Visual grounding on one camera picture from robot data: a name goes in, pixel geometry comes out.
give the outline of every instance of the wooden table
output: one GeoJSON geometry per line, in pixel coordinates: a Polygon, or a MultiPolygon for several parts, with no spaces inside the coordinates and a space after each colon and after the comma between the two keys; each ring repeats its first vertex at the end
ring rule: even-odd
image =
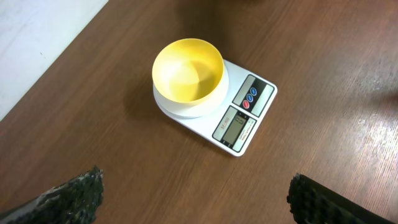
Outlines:
{"type": "Polygon", "coordinates": [[[296,172],[398,222],[397,24],[393,0],[110,0],[0,123],[0,210],[96,164],[96,223],[294,223],[296,172]],[[186,37],[279,88],[243,157],[155,105],[186,37]]]}

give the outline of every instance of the red button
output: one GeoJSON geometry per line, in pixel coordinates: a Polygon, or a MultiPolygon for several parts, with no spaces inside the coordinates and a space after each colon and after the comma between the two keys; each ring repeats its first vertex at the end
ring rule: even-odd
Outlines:
{"type": "Polygon", "coordinates": [[[249,102],[248,102],[247,100],[244,100],[244,101],[243,101],[243,107],[244,107],[245,109],[249,109],[250,104],[249,104],[249,102]]]}

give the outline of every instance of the scale label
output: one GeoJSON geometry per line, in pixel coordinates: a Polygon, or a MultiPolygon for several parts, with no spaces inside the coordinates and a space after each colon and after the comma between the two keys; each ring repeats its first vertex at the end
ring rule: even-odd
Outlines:
{"type": "Polygon", "coordinates": [[[221,122],[219,123],[218,127],[216,128],[216,131],[213,134],[213,138],[215,138],[219,141],[221,140],[221,138],[223,138],[226,130],[228,129],[229,125],[232,122],[232,119],[235,117],[236,112],[238,112],[237,109],[235,109],[233,107],[228,108],[225,115],[223,116],[223,119],[221,119],[221,122]]]}
{"type": "Polygon", "coordinates": [[[229,106],[213,133],[213,138],[226,147],[240,152],[256,120],[229,106]]]}

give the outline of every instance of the digital kitchen scale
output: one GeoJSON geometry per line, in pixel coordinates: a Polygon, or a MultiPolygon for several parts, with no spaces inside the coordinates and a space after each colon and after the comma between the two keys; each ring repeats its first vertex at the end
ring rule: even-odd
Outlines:
{"type": "Polygon", "coordinates": [[[224,65],[226,78],[221,82],[228,88],[214,93],[221,96],[220,100],[203,102],[185,110],[189,116],[169,107],[155,86],[154,97],[168,117],[230,154],[242,156],[274,100],[277,87],[227,60],[224,60],[224,65]],[[206,109],[208,113],[201,116],[199,113],[206,109]]]}

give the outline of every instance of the digital display screen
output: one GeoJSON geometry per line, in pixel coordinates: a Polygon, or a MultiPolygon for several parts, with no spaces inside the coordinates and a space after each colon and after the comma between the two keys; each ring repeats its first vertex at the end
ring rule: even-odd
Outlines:
{"type": "Polygon", "coordinates": [[[244,118],[236,115],[227,132],[225,133],[223,140],[227,141],[230,144],[234,144],[245,123],[246,120],[244,118]]]}

